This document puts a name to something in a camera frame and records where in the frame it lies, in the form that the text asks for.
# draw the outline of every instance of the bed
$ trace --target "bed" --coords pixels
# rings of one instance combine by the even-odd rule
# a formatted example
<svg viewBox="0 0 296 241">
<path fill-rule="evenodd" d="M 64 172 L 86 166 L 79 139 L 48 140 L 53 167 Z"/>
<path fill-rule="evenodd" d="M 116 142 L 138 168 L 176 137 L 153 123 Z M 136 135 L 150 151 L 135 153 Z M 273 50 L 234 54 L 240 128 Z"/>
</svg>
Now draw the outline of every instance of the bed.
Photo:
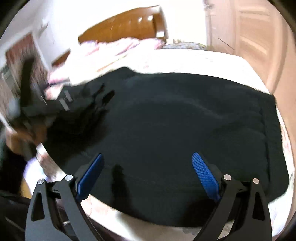
<svg viewBox="0 0 296 241">
<path fill-rule="evenodd" d="M 168 35 L 160 6 L 136 8 L 118 14 L 87 29 L 78 37 L 78 41 L 80 43 L 90 40 L 112 42 L 125 37 L 158 38 L 165 41 Z M 53 66 L 64 63 L 70 53 L 71 51 L 67 51 L 55 60 Z M 123 66 L 140 73 L 180 72 L 211 75 L 268 93 L 267 88 L 246 60 L 224 53 L 180 49 L 134 51 L 104 68 L 104 71 L 98 73 L 98 76 Z M 277 113 L 281 124 L 283 151 L 290 181 L 286 193 L 268 205 L 273 236 L 277 235 L 285 226 L 294 190 L 294 162 L 291 144 L 279 111 Z M 33 169 L 35 169 L 35 173 L 39 172 L 40 175 L 31 175 Z M 45 177 L 45 174 L 52 181 L 61 180 L 66 175 L 40 145 L 37 158 L 30 162 L 24 174 L 31 192 L 37 180 Z M 83 200 L 81 205 L 90 218 L 128 240 L 192 240 L 201 229 L 167 227 L 144 222 L 114 210 L 91 195 L 88 199 Z M 231 223 L 228 223 L 224 227 L 220 237 L 229 233 L 231 225 Z"/>
</svg>

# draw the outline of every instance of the door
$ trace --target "door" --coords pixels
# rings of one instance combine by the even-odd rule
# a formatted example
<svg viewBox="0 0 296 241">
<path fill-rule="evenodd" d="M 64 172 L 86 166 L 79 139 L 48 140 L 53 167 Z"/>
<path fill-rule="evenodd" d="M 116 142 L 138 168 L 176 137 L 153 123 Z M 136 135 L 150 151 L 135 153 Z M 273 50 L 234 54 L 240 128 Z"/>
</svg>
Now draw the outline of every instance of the door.
<svg viewBox="0 0 296 241">
<path fill-rule="evenodd" d="M 235 0 L 235 55 L 243 57 L 273 93 L 287 51 L 286 21 L 267 0 Z"/>
<path fill-rule="evenodd" d="M 204 0 L 209 50 L 234 54 L 235 10 L 232 0 Z"/>
</svg>

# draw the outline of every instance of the black fabric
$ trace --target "black fabric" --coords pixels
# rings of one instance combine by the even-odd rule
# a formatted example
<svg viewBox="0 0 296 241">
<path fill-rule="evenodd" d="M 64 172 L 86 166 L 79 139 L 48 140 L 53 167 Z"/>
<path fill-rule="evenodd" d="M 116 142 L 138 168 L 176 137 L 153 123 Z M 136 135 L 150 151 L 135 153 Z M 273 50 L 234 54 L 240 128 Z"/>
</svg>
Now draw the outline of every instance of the black fabric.
<svg viewBox="0 0 296 241">
<path fill-rule="evenodd" d="M 25 228 L 30 200 L 0 191 L 0 229 L 2 240 L 25 240 Z"/>
<path fill-rule="evenodd" d="M 102 84 L 97 105 L 109 98 L 104 111 L 88 108 L 94 115 L 83 125 L 91 128 L 75 135 L 75 123 L 69 129 L 58 118 L 44 145 L 69 174 L 101 152 L 105 167 L 91 194 L 107 205 L 156 224 L 203 225 L 215 203 L 192 167 L 194 152 L 237 180 L 258 178 L 269 202 L 286 191 L 273 96 L 211 76 L 127 68 L 67 90 L 75 98 Z"/>
<path fill-rule="evenodd" d="M 27 162 L 14 154 L 5 143 L 5 128 L 0 133 L 0 190 L 17 194 Z"/>
</svg>

